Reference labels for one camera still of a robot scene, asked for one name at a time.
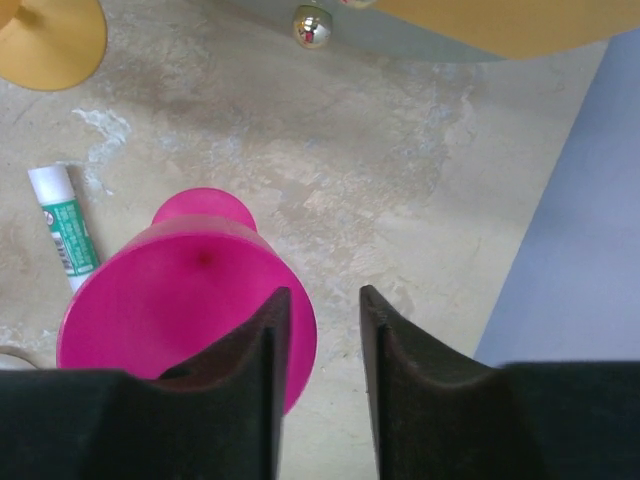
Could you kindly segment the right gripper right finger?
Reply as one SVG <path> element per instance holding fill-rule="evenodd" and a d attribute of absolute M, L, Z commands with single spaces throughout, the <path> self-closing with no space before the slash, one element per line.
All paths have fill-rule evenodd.
<path fill-rule="evenodd" d="M 635 479 L 639 366 L 492 368 L 360 291 L 371 428 L 382 479 Z"/>

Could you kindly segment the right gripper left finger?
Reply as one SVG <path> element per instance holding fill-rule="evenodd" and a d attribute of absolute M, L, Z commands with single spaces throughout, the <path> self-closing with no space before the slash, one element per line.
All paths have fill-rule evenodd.
<path fill-rule="evenodd" d="M 291 294 L 156 380 L 121 370 L 1 374 L 5 479 L 274 479 Z"/>

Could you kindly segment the pink plastic wine glass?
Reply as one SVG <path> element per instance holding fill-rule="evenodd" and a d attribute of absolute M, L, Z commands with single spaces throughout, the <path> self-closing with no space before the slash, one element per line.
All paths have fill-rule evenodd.
<path fill-rule="evenodd" d="M 291 294 L 285 397 L 291 410 L 316 356 L 310 298 L 244 203 L 211 187 L 182 191 L 74 294 L 56 364 L 157 378 L 243 324 L 280 287 Z"/>

